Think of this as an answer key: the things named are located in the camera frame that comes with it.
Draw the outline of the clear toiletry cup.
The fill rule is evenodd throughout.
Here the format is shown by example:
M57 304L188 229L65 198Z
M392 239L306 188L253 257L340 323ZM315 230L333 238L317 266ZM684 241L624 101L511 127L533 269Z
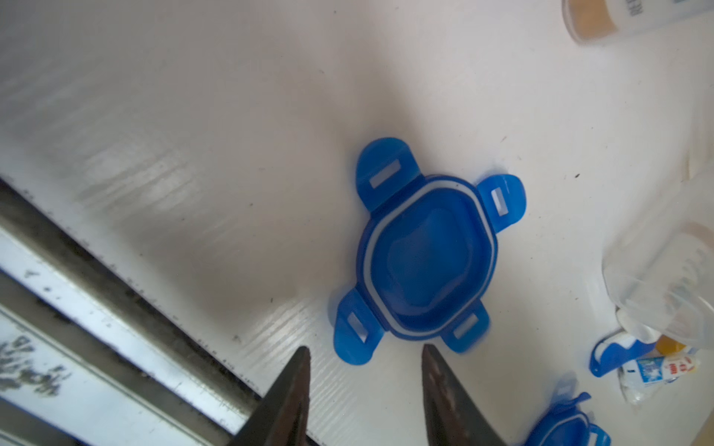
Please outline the clear toiletry cup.
M713 168L684 182L604 264L628 317L697 349L713 348Z

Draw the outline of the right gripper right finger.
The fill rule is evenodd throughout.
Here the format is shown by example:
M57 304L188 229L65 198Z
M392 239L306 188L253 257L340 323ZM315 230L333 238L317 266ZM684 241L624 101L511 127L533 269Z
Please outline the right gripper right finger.
M429 445L506 444L433 344L423 346L421 373Z

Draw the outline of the small toothpaste tube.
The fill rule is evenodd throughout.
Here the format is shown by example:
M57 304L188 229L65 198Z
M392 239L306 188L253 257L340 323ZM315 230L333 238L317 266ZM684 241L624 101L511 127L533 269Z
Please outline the small toothpaste tube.
M687 354L633 360L618 371L620 389L628 404L640 406L660 388L696 371L699 365L696 356Z

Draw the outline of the blue lid of cup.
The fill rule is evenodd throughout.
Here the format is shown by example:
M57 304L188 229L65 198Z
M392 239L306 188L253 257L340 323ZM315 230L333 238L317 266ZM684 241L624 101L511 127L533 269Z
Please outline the blue lid of cup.
M337 308L338 356L366 364L386 333L471 349L490 325L482 298L496 271L498 234L526 212L522 180L426 176L404 141L383 138L362 150L355 188L370 219L355 286Z
M553 404L537 422L525 446L610 446L611 437L579 409L591 399L588 392L569 401Z

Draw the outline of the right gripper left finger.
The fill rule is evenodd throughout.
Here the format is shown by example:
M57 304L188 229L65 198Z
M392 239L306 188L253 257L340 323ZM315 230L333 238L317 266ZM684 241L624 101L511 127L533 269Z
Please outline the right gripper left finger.
M299 347L228 445L307 445L311 353Z

